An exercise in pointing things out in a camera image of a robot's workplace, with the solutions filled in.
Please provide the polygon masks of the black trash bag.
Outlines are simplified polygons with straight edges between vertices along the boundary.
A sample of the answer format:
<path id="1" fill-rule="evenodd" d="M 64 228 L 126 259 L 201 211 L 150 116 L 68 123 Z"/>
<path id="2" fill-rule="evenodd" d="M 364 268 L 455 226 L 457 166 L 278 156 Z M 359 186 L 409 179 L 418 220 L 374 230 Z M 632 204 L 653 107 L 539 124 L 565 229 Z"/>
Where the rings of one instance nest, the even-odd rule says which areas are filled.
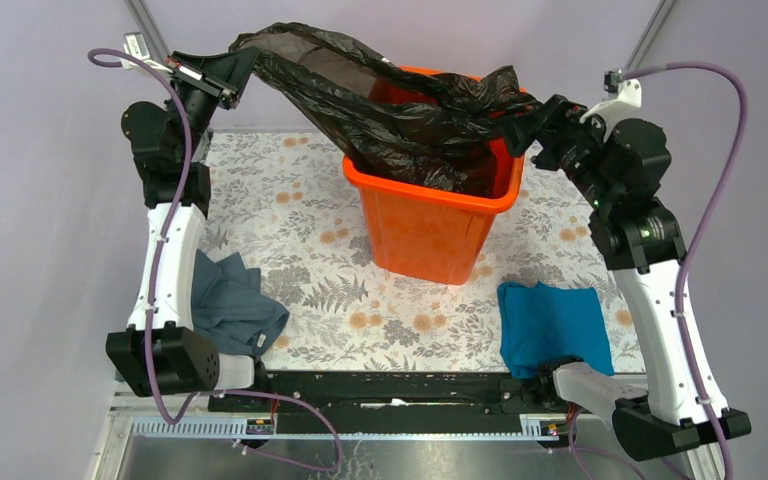
<path id="1" fill-rule="evenodd" d="M 420 74 L 347 34 L 302 23 L 243 33 L 232 52 L 254 48 L 255 75 L 281 92 L 367 175 L 488 197 L 498 119 L 541 103 L 503 66 L 481 79 Z"/>

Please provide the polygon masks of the orange plastic trash bin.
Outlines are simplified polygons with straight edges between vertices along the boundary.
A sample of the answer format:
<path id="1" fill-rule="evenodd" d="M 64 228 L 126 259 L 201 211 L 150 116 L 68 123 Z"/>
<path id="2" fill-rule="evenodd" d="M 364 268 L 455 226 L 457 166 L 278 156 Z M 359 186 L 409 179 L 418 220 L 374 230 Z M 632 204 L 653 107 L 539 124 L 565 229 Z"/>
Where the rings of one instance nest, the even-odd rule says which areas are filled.
<path id="1" fill-rule="evenodd" d="M 447 285 L 468 281 L 494 220 L 515 205 L 525 169 L 525 158 L 509 155 L 503 140 L 489 147 L 497 161 L 489 198 L 375 177 L 343 158 L 343 174 L 359 192 L 376 266 Z"/>

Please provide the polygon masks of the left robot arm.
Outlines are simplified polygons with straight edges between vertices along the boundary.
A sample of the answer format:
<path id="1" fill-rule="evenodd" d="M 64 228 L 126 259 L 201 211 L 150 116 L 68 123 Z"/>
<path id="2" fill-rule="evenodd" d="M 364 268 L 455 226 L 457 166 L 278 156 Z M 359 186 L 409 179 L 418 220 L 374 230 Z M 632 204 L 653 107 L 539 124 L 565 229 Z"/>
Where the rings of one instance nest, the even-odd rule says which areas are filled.
<path id="1" fill-rule="evenodd" d="M 124 330 L 108 334 L 105 350 L 140 397 L 232 389 L 248 411 L 269 401 L 271 387 L 256 375 L 254 358 L 220 353 L 196 333 L 191 307 L 197 243 L 211 200 L 203 146 L 216 110 L 238 105 L 257 56 L 254 49 L 213 56 L 175 52 L 166 72 L 149 70 L 168 99 L 135 102 L 121 116 L 142 182 L 148 242 L 132 313 Z"/>

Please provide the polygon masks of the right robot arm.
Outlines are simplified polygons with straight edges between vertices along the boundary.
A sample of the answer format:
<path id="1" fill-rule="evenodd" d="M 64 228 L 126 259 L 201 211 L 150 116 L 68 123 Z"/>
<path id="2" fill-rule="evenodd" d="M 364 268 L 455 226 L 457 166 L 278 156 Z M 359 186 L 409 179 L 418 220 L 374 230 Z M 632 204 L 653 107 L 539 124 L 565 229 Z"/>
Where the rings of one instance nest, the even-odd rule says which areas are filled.
<path id="1" fill-rule="evenodd" d="M 632 314 L 646 367 L 647 385 L 638 388 L 577 355 L 548 360 L 537 371 L 535 402 L 549 412 L 567 404 L 590 412 L 644 461 L 721 445 L 752 425 L 712 375 L 686 287 L 689 253 L 657 197 L 671 163 L 666 135 L 633 108 L 620 100 L 587 108 L 556 95 L 499 124 L 509 153 L 540 144 L 535 167 L 563 172 L 591 207 L 592 240 Z"/>

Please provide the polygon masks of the floral patterned mat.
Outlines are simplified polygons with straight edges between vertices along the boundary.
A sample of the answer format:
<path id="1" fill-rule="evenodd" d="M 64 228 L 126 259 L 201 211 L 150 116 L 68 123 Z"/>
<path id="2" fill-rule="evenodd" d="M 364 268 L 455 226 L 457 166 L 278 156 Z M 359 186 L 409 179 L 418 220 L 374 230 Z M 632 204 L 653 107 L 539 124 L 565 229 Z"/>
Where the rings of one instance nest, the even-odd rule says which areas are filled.
<path id="1" fill-rule="evenodd" d="M 219 132 L 207 157 L 212 199 L 201 249 L 239 254 L 290 318 L 271 369 L 504 369 L 497 287 L 506 281 L 593 288 L 614 370 L 644 369 L 633 320 L 593 246 L 585 202 L 560 173 L 527 168 L 461 286 L 377 267 L 359 194 L 324 136 Z"/>

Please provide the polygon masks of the bright blue cloth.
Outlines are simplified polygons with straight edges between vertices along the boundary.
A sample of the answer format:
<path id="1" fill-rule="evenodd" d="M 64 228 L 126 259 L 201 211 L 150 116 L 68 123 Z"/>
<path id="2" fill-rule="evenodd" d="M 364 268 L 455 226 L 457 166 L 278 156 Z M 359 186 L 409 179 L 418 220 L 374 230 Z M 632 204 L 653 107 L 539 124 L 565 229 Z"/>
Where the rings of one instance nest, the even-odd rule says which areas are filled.
<path id="1" fill-rule="evenodd" d="M 496 294 L 500 355 L 512 377 L 532 379 L 541 363 L 569 355 L 582 358 L 602 374 L 615 373 L 595 289 L 505 282 Z"/>

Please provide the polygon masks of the grey-blue cloth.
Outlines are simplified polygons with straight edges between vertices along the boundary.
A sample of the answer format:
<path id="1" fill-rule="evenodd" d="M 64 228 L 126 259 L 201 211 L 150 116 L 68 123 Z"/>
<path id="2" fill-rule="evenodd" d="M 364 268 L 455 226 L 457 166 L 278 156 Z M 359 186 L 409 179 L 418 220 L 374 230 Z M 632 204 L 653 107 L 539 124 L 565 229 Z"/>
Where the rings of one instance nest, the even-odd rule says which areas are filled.
<path id="1" fill-rule="evenodd" d="M 227 355 L 262 356 L 283 333 L 290 312 L 261 292 L 261 270 L 240 254 L 219 261 L 196 252 L 191 310 L 194 331 Z"/>

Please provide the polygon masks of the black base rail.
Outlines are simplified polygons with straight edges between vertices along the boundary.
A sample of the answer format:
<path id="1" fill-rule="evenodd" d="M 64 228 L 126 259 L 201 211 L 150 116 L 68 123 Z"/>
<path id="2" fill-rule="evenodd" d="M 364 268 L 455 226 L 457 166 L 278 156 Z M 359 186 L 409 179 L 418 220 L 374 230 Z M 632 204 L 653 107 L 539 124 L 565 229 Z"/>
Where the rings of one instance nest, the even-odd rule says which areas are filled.
<path id="1" fill-rule="evenodd" d="M 334 427 L 385 420 L 449 426 L 479 416 L 514 415 L 561 422 L 571 410 L 568 403 L 550 397 L 539 381 L 518 380 L 501 372 L 272 370 L 256 379 L 254 389 L 281 398 L 212 398 L 208 409 L 212 413 L 263 414 L 273 420 L 309 417 L 321 423 L 301 407 L 306 402 Z"/>

